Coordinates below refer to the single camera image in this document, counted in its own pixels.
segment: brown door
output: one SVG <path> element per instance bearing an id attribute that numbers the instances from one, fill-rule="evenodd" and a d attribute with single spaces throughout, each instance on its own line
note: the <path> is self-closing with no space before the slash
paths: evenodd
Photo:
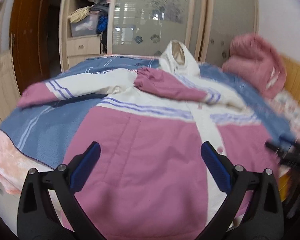
<path id="1" fill-rule="evenodd" d="M 20 93 L 50 77 L 45 26 L 48 6 L 49 0 L 14 0 L 10 39 Z"/>

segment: yellow object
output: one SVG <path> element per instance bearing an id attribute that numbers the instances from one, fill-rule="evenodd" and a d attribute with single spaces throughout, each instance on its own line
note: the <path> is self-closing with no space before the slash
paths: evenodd
<path id="1" fill-rule="evenodd" d="M 73 13 L 71 13 L 68 16 L 68 19 L 70 20 L 71 23 L 77 23 L 83 20 L 85 17 L 87 17 L 89 12 L 90 12 L 90 6 L 79 8 L 75 10 Z"/>
<path id="2" fill-rule="evenodd" d="M 287 70 L 287 80 L 284 88 L 300 105 L 300 62 L 285 55 L 281 55 L 281 57 Z M 289 173 L 283 175 L 279 179 L 278 187 L 282 201 L 288 196 L 289 180 Z"/>

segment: folded clothes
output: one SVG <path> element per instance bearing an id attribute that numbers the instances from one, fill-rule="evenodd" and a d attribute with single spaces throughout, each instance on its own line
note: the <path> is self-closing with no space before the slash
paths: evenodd
<path id="1" fill-rule="evenodd" d="M 231 57 L 222 65 L 259 90 L 264 98 L 274 98 L 284 86 L 287 73 L 276 49 L 255 33 L 235 37 Z"/>

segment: yellow cloth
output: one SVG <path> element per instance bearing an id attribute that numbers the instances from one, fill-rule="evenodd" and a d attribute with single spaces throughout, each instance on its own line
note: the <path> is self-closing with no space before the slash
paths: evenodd
<path id="1" fill-rule="evenodd" d="M 77 23 L 83 20 L 85 17 L 87 17 L 89 12 L 90 12 L 90 6 L 79 8 L 75 10 L 73 13 L 71 13 L 68 16 L 68 19 L 70 20 L 71 23 Z"/>

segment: silver bolt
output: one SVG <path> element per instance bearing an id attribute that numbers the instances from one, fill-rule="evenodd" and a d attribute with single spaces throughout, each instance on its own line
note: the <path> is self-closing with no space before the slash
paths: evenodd
<path id="1" fill-rule="evenodd" d="M 64 164 L 60 164 L 58 166 L 58 171 L 64 171 L 67 168 L 67 166 L 65 166 Z"/>
<path id="2" fill-rule="evenodd" d="M 266 169 L 266 174 L 271 175 L 273 171 L 271 169 Z"/>
<path id="3" fill-rule="evenodd" d="M 241 165 L 236 165 L 235 170 L 238 171 L 238 172 L 241 172 L 241 171 L 244 170 L 244 168 Z"/>
<path id="4" fill-rule="evenodd" d="M 31 169 L 29 169 L 29 174 L 30 175 L 35 174 L 36 171 L 37 171 L 36 168 L 31 168 Z"/>

